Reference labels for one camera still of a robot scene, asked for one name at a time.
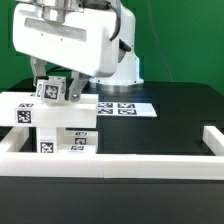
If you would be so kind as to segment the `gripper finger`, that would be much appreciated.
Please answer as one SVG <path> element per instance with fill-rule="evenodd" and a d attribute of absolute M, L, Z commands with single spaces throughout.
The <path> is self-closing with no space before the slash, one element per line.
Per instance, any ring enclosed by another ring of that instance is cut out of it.
<path fill-rule="evenodd" d="M 89 76 L 80 72 L 72 71 L 71 79 L 66 83 L 65 99 L 71 102 L 78 102 L 82 90 L 87 85 Z"/>
<path fill-rule="evenodd" d="M 36 86 L 39 79 L 47 80 L 48 76 L 46 74 L 46 65 L 47 62 L 33 57 L 30 57 L 30 65 L 33 73 L 33 85 Z"/>

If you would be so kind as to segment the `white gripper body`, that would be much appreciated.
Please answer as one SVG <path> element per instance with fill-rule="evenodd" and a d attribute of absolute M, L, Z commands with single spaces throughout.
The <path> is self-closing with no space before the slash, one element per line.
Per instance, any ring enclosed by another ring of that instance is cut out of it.
<path fill-rule="evenodd" d="M 18 52 L 89 76 L 111 76 L 117 69 L 119 37 L 113 11 L 68 12 L 64 23 L 41 18 L 41 8 L 20 3 L 13 20 Z"/>

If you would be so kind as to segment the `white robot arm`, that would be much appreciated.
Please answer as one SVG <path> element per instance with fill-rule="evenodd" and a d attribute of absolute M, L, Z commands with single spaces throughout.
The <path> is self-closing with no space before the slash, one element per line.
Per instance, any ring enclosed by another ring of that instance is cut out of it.
<path fill-rule="evenodd" d="M 13 43 L 30 57 L 36 97 L 77 102 L 89 84 L 141 85 L 135 16 L 120 0 L 16 0 Z"/>

